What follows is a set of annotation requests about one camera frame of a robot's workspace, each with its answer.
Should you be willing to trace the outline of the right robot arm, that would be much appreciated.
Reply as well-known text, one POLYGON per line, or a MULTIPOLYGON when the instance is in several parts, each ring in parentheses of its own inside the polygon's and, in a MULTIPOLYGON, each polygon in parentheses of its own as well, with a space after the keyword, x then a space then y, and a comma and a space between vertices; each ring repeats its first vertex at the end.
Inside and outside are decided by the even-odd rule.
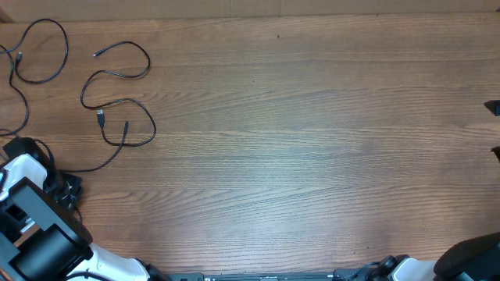
POLYGON ((498 280, 499 234, 457 243, 437 261, 387 256, 366 272, 367 280, 498 280))

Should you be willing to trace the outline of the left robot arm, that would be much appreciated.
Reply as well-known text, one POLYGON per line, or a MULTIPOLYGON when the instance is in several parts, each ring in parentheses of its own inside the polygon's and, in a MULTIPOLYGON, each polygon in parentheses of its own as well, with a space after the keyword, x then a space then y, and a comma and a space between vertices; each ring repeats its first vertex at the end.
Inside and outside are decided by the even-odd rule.
POLYGON ((1 198, 29 218, 38 230, 20 246, 1 237, 3 280, 166 280, 150 264, 121 258, 93 243, 83 224, 43 189, 53 165, 31 138, 4 147, 1 198))

